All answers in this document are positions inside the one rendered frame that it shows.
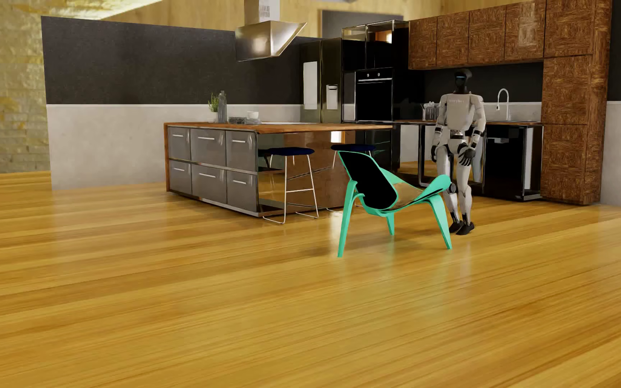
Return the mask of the white left robot leg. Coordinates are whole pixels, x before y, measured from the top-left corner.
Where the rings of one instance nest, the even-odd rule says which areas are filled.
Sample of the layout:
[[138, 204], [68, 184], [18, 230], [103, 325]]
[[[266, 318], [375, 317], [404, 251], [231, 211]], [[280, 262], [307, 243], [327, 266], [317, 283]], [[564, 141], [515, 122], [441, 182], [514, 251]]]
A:
[[459, 209], [462, 216], [461, 227], [457, 231], [457, 235], [469, 234], [475, 225], [471, 220], [471, 208], [473, 196], [469, 185], [469, 176], [471, 171], [471, 158], [460, 156], [457, 161], [457, 190], [459, 198]]

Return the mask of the white robot leg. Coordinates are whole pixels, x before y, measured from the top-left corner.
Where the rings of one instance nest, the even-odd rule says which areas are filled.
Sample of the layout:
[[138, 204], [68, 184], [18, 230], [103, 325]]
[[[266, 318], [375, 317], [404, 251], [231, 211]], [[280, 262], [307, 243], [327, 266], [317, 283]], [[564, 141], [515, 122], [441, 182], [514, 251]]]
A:
[[451, 179], [451, 185], [446, 191], [446, 195], [445, 195], [445, 204], [446, 204], [446, 208], [450, 212], [450, 216], [452, 220], [452, 224], [449, 227], [449, 231], [451, 234], [455, 234], [463, 226], [463, 221], [461, 220], [461, 216], [459, 215], [457, 187], [455, 184], [455, 178], [453, 176], [454, 157], [453, 157], [453, 153], [451, 152], [449, 148], [449, 143], [446, 143], [446, 145], [444, 145], [444, 151], [446, 154], [446, 159], [444, 160], [446, 162], [446, 167], [445, 167], [444, 172], [447, 172], [448, 176]]
[[469, 234], [475, 225], [471, 220], [471, 208], [473, 196], [469, 185], [469, 176], [471, 171], [471, 158], [460, 156], [457, 161], [457, 190], [459, 198], [459, 209], [462, 216], [461, 227], [457, 231], [457, 235]]

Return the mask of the black dishwasher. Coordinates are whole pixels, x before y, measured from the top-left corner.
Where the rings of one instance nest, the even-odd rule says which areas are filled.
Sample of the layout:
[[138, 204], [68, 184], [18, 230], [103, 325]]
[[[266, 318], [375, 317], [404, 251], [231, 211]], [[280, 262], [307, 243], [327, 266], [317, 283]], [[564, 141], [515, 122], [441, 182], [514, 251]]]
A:
[[543, 126], [488, 126], [482, 195], [525, 202], [540, 199]]

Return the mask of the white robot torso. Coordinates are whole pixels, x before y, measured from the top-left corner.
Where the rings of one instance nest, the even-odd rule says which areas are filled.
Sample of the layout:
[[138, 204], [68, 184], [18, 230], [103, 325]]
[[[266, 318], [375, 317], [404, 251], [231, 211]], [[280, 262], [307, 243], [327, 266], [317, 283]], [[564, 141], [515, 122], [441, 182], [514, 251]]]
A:
[[449, 93], [446, 104], [446, 125], [453, 135], [464, 135], [473, 121], [473, 107], [470, 103], [470, 94]]

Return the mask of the white right robot leg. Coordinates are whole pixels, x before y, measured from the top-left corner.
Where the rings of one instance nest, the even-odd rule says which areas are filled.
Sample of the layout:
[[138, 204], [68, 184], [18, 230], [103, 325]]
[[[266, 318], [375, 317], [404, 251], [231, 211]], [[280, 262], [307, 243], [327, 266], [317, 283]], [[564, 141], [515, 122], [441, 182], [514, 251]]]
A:
[[444, 151], [446, 154], [446, 159], [444, 160], [446, 162], [446, 167], [445, 167], [444, 172], [447, 172], [448, 176], [451, 179], [451, 185], [446, 191], [446, 195], [445, 195], [445, 204], [446, 204], [446, 208], [450, 212], [450, 216], [452, 220], [452, 224], [449, 227], [449, 231], [451, 234], [455, 234], [463, 226], [463, 221], [461, 220], [461, 216], [459, 215], [457, 187], [455, 184], [455, 178], [453, 176], [454, 157], [453, 157], [453, 153], [451, 152], [449, 148], [449, 143], [446, 143], [446, 145], [444, 145]]

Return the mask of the wooden kitchen counter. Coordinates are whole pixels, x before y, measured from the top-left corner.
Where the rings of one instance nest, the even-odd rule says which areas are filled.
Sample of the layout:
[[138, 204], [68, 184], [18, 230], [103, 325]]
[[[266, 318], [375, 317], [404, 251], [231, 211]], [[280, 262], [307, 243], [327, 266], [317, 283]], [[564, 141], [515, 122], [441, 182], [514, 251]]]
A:
[[[436, 120], [421, 120], [421, 119], [399, 119], [392, 121], [394, 125], [425, 125], [435, 126]], [[539, 121], [487, 121], [488, 126], [543, 126]]]

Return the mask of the green lounge chair black seat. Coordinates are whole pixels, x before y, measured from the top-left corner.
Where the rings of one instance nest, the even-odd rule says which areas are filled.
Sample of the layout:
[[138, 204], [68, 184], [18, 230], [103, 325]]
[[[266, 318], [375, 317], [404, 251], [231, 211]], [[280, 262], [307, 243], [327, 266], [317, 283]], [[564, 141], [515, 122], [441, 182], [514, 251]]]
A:
[[447, 212], [441, 196], [451, 186], [448, 175], [438, 175], [425, 189], [420, 189], [379, 167], [368, 154], [339, 151], [338, 155], [349, 176], [340, 227], [339, 258], [344, 254], [350, 217], [357, 199], [368, 214], [386, 219], [391, 235], [395, 234], [395, 214], [398, 211], [426, 202], [432, 208], [446, 248], [452, 249]]

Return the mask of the black robot head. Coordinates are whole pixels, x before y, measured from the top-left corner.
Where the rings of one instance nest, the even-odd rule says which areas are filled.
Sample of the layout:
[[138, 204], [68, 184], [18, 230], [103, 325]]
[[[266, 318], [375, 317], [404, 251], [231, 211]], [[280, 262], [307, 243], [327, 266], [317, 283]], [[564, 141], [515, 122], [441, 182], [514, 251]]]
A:
[[459, 68], [455, 71], [455, 89], [454, 94], [470, 94], [468, 82], [472, 77], [472, 73], [468, 68]]

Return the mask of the black built-in oven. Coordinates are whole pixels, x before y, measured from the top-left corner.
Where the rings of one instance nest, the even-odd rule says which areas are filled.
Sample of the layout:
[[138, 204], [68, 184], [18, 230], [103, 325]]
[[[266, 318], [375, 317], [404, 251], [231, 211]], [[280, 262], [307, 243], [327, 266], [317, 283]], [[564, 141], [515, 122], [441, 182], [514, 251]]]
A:
[[355, 119], [392, 121], [393, 68], [358, 70], [355, 78]]

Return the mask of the tall dark wood cabinet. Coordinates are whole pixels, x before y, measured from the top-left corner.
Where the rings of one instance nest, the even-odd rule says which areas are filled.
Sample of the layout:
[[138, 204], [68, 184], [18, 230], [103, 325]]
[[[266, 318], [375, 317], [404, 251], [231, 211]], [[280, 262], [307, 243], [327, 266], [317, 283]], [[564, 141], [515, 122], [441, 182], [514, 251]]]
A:
[[613, 0], [547, 0], [540, 194], [599, 202]]

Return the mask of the dark wood upper cabinets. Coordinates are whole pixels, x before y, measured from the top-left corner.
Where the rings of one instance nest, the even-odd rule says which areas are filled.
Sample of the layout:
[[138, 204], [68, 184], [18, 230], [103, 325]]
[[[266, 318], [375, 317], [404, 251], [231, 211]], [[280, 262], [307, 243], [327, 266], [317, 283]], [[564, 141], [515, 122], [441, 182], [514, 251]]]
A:
[[409, 22], [412, 70], [542, 61], [546, 0], [528, 0]]

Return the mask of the black refrigerator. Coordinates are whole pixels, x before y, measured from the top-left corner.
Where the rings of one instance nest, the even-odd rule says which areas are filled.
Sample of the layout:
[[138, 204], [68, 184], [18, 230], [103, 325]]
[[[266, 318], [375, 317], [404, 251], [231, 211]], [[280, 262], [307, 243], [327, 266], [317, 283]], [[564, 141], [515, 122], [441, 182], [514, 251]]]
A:
[[341, 122], [341, 60], [339, 37], [300, 46], [302, 122]]

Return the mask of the steel range hood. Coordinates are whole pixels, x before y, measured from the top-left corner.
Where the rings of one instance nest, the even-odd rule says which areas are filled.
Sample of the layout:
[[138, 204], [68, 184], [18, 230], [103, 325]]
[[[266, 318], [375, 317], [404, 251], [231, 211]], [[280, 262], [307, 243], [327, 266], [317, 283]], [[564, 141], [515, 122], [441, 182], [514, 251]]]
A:
[[235, 30], [239, 62], [279, 57], [306, 22], [280, 21], [280, 0], [244, 0], [244, 25]]

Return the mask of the kitchen island steel drawers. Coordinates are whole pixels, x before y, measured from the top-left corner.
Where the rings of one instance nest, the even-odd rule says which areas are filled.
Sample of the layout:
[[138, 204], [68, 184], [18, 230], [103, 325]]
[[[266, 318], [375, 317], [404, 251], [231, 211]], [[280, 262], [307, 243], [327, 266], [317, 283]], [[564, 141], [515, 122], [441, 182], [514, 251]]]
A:
[[[164, 125], [166, 189], [249, 216], [282, 221], [284, 158], [269, 148], [312, 148], [310, 163], [320, 210], [342, 207], [348, 176], [334, 144], [358, 144], [371, 132], [387, 134], [391, 125], [264, 121], [261, 124], [173, 122]], [[311, 187], [305, 156], [289, 157], [288, 189]], [[315, 216], [310, 191], [287, 194], [287, 215]]]

